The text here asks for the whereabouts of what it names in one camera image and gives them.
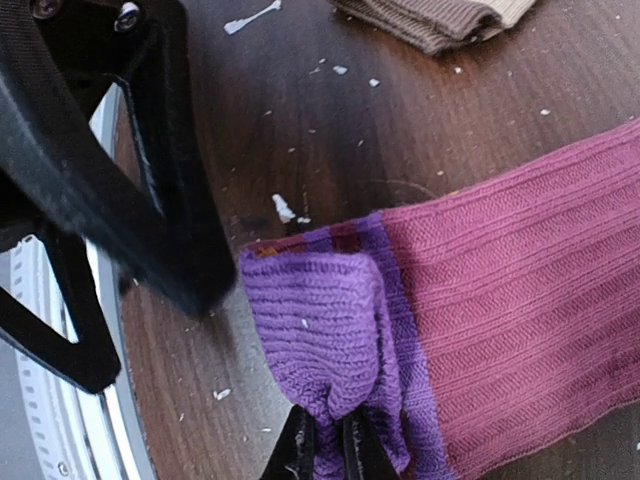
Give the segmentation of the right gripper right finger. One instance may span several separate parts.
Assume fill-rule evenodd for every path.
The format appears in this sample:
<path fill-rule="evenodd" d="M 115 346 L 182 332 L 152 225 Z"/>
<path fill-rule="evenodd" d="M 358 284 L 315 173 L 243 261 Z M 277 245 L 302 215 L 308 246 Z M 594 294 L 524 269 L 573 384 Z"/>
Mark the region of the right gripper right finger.
<path fill-rule="evenodd" d="M 364 407 L 342 420 L 345 474 L 348 480 L 399 480 Z"/>

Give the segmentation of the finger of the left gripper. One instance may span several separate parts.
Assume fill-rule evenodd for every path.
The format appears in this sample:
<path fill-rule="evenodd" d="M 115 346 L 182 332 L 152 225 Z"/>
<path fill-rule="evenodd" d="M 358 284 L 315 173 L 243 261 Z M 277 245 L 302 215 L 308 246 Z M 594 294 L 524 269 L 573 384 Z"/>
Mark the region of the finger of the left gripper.
<path fill-rule="evenodd" d="M 88 238 L 185 313 L 208 313 L 235 263 L 200 157 L 188 20 L 143 1 L 119 32 L 118 1 L 66 1 L 50 19 L 1 5 L 1 168 L 56 225 Z M 119 86 L 140 168 L 133 182 L 89 126 Z"/>
<path fill-rule="evenodd" d="M 115 383 L 121 362 L 101 309 L 84 241 L 52 235 L 44 246 L 78 340 L 71 342 L 1 292 L 1 339 L 89 394 Z"/>

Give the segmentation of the purple magenta striped sock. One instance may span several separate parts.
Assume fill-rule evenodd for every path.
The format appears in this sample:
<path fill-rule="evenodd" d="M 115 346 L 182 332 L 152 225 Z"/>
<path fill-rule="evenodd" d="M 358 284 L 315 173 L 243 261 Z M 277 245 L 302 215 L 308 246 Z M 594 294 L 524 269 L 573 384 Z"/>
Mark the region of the purple magenta striped sock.
<path fill-rule="evenodd" d="M 639 398 L 639 126 L 453 195 L 247 248 L 267 364 L 346 475 L 363 408 L 397 472 L 476 479 Z"/>

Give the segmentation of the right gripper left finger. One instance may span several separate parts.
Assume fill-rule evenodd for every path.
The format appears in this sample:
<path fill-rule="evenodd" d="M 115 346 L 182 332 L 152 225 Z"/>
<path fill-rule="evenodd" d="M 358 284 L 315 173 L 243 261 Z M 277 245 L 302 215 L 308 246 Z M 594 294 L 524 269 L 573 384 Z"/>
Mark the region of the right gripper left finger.
<path fill-rule="evenodd" d="M 315 438 L 313 416 L 294 405 L 260 480 L 313 480 Z"/>

